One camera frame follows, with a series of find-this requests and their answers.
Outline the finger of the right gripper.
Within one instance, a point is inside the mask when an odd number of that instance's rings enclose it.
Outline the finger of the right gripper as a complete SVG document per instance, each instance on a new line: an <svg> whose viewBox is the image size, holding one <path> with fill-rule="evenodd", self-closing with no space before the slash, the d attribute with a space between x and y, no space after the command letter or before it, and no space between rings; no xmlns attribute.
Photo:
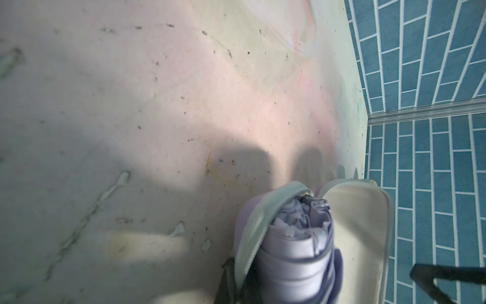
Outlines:
<svg viewBox="0 0 486 304"><path fill-rule="evenodd" d="M411 269L410 277L436 303L454 303L451 296L443 292L436 282L465 282L476 286L485 286L485 267L455 267L416 263Z"/></svg>

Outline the lavender umbrella case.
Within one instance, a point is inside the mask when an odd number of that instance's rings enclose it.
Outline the lavender umbrella case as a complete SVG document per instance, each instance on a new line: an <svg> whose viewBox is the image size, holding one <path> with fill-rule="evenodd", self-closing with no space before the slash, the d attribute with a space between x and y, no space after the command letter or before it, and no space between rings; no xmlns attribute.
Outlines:
<svg viewBox="0 0 486 304"><path fill-rule="evenodd" d="M386 297L393 202L374 181L336 179L314 193L301 182L250 199L235 222L234 255L224 264L216 303L264 303L256 256L277 212L294 198L330 205L343 281L337 303L383 303Z"/></svg>

